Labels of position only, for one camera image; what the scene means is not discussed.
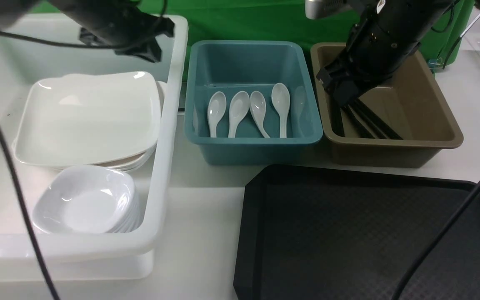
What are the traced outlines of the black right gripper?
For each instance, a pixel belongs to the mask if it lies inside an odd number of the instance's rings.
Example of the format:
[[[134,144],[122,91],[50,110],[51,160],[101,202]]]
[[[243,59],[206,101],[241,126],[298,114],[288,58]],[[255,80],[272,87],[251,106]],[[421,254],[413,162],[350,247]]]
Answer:
[[[451,0],[336,0],[330,13],[347,8],[360,15],[344,50],[318,73],[318,80],[340,107],[393,76],[444,13]]]

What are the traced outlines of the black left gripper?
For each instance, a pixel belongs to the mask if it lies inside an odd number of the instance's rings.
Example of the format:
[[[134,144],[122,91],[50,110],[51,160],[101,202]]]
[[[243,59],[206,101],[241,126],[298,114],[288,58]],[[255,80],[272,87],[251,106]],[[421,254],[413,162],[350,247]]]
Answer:
[[[156,37],[175,36],[175,23],[164,15],[139,9],[139,0],[50,0],[48,2],[80,25],[79,41],[87,46],[115,47],[116,55],[162,61]]]

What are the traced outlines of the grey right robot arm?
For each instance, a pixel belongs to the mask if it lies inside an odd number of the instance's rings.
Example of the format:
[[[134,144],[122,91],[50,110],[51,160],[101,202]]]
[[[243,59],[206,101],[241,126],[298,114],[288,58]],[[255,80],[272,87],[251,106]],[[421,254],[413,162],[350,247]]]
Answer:
[[[345,48],[317,73],[341,108],[394,76],[451,0],[307,0],[305,15],[316,20],[355,11]]]

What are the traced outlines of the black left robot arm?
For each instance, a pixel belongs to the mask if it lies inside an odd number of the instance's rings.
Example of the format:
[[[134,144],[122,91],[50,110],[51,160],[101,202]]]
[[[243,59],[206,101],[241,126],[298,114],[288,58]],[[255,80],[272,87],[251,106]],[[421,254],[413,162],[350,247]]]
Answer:
[[[32,8],[37,0],[0,0],[0,36],[42,45],[70,49],[112,50],[116,55],[133,56],[151,63],[160,62],[162,49],[157,37],[175,36],[175,23],[165,16],[139,9],[138,0],[51,0],[50,4],[80,25],[80,43],[55,42],[6,32]]]

